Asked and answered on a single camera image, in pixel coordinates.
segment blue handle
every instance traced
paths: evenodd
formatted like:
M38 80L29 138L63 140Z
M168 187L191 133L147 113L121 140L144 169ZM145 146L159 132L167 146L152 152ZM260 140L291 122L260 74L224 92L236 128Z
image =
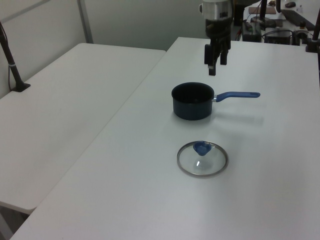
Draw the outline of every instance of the blue handle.
M205 143L204 141L197 141L195 144L193 144L193 149L200 156L205 156L208 152L210 152L211 148L211 145Z
M227 98L258 98L259 92L246 92L246 91L227 91L216 96L216 102L221 102Z

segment black base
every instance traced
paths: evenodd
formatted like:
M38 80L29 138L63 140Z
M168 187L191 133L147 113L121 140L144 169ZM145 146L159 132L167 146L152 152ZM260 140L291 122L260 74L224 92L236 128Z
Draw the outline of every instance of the black base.
M319 46L320 46L320 39L318 39L318 41L312 41L311 38L308 38L305 51L307 53L317 53Z
M25 83L23 87L20 86L18 89L16 87L14 87L14 88L11 89L11 91L21 93L21 92L23 92L24 90L26 90L30 86L31 86L30 84Z

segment pot handle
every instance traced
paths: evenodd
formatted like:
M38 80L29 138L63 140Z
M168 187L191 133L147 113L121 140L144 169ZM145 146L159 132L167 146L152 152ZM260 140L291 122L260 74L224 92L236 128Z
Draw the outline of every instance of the pot handle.
M225 93L221 93L219 95L214 95L212 102L221 102L227 98L258 98L260 97L259 92L251 92L251 91L227 91Z

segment white wall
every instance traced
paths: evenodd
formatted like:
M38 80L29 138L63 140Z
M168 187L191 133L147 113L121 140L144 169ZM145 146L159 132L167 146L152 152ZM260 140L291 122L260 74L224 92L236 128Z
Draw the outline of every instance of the white wall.
M206 38L202 0L85 0L95 44L168 50L177 37Z
M23 81L86 42L76 0L50 0L2 25ZM8 92L8 62L0 48L0 98Z

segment black stand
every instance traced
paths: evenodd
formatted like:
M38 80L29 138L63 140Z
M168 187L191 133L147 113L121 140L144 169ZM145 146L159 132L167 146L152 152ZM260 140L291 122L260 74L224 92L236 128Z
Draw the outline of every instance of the black stand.
M306 52L308 52L308 53L317 53L318 52L318 48L320 47L320 39L318 39L319 32L320 32L320 9L319 9L319 13L318 13L318 18L316 19L313 37L312 37L312 39L311 38L307 39L307 44L305 47Z
M266 11L267 11L267 0L261 0L260 14L259 16L255 16L251 18L250 22L260 24L260 27L263 30L265 30L266 28L275 28L277 26L276 21L273 19L267 18Z
M21 93L22 91L24 91L25 89L30 87L30 84L24 83L21 80L16 63L15 63L14 58L11 54L10 49L9 49L8 39L7 39L5 30L4 30L1 22L0 22L0 43L1 43L4 55L6 57L6 60L8 61L12 75L15 79L15 87L12 89L12 91Z

